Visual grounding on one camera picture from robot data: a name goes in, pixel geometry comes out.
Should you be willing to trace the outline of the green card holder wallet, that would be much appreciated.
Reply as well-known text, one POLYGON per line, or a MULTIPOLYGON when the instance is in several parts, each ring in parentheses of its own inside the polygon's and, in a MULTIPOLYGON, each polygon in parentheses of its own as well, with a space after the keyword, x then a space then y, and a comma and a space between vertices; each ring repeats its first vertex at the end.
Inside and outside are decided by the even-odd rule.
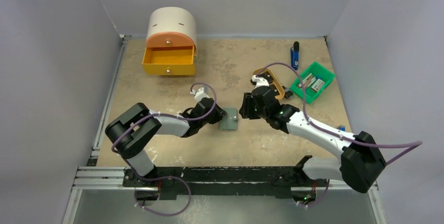
POLYGON ((233 107, 223 108, 226 112, 218 123, 218 129, 224 131, 236 131, 238 129, 238 109, 233 107))

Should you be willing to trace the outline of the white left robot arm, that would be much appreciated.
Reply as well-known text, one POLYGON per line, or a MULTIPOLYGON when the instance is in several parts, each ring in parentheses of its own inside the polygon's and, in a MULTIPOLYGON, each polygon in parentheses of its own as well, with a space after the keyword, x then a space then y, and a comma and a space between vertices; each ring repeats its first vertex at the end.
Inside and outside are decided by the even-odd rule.
POLYGON ((136 172, 136 181, 144 187, 156 181, 156 166, 145 151, 156 135, 191 137, 205 125, 220 122, 227 112, 213 98, 203 98, 193 108, 179 115, 163 114, 136 103, 108 124, 105 135, 113 143, 112 151, 119 154, 136 172))

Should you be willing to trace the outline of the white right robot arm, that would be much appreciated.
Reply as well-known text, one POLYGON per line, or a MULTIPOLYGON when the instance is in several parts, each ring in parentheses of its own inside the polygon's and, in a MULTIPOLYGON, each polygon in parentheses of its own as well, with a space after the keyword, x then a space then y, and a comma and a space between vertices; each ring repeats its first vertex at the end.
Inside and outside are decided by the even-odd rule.
POLYGON ((306 118, 299 108, 281 104, 267 86, 244 93, 240 115, 243 119, 263 119, 273 129, 308 140, 333 155, 327 159, 309 158, 297 168, 294 179, 299 185, 332 179, 366 193, 388 165, 369 133, 356 135, 306 118))

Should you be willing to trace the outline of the tan oval tray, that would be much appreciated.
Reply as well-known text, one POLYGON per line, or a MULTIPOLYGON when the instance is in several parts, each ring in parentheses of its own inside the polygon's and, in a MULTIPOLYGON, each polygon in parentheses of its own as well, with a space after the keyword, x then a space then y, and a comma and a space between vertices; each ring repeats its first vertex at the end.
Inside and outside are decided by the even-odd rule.
POLYGON ((256 79, 251 79, 251 83, 256 86, 257 80, 261 80, 261 84, 264 84, 264 81, 267 81, 269 84, 269 88, 274 91, 275 98, 281 100, 285 96, 285 90, 277 77, 273 74, 273 72, 268 68, 257 69, 252 72, 253 76, 256 76, 256 79))

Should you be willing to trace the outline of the small box in bin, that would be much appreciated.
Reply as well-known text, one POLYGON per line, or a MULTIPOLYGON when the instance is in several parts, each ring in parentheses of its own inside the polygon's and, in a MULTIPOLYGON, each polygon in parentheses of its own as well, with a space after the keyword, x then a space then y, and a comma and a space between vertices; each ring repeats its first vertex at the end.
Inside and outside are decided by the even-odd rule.
POLYGON ((317 93, 323 88, 324 85, 325 82, 322 79, 317 78, 309 87, 313 92, 317 93))

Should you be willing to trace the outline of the yellow open drawer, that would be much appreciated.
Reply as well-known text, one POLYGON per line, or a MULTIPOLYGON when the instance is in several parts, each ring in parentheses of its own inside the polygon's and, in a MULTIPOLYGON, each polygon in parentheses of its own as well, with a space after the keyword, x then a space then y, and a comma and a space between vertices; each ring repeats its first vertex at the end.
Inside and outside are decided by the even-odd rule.
POLYGON ((195 75, 195 46, 146 48, 142 67, 149 75, 195 75))

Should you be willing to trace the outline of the green plastic bin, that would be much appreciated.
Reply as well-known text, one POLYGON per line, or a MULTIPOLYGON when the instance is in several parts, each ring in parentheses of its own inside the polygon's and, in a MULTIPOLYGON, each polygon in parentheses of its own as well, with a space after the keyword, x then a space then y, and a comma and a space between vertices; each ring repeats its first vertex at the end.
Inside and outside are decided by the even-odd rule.
POLYGON ((325 68, 318 62, 313 62, 305 71, 299 74, 303 79, 303 85, 305 87, 305 98, 308 104, 312 103, 323 91, 326 89, 331 82, 335 79, 335 74, 325 68), (317 79, 320 78, 325 82, 323 88, 315 93, 310 89, 310 85, 317 79))

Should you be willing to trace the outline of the blue lighter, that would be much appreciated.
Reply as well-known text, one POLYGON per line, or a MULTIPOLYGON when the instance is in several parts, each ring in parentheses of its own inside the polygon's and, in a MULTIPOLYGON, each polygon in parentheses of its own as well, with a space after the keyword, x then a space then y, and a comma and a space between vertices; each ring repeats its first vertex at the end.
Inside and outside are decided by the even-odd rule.
POLYGON ((299 67, 299 42, 294 41, 293 46, 290 48, 291 67, 294 70, 298 70, 299 67))

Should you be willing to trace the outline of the white and orange drawer cabinet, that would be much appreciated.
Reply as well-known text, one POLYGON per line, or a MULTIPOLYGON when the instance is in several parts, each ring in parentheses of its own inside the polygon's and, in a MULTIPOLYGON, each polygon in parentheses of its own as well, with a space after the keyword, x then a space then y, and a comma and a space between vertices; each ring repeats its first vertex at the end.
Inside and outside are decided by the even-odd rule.
POLYGON ((197 25, 193 15, 184 8, 158 8, 149 18, 145 42, 154 52, 174 54, 197 48, 197 25))

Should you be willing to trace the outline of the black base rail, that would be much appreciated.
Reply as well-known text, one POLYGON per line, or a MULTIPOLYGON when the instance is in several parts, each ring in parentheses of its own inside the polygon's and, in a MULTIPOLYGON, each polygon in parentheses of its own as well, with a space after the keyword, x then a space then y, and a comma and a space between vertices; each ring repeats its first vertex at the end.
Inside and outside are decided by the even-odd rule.
POLYGON ((315 188, 326 180, 311 180, 295 166, 201 166, 157 167, 140 179, 130 168, 124 170, 123 187, 133 187, 142 198, 142 188, 154 188, 161 200, 178 196, 273 196, 277 199, 312 201, 315 188))

